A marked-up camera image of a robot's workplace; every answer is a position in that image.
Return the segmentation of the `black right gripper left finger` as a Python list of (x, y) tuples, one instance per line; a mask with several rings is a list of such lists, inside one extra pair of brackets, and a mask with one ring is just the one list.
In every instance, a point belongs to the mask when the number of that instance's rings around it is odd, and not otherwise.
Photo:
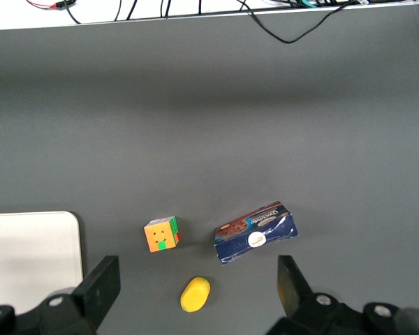
[(119, 258), (105, 256), (70, 294), (38, 308), (41, 334), (96, 334), (121, 290)]

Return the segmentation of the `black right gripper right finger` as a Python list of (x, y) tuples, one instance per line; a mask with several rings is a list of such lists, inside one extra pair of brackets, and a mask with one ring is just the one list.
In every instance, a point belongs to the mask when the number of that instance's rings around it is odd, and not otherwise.
[(366, 334), (361, 313), (314, 292), (290, 255), (278, 257), (277, 290), (286, 314), (268, 334)]

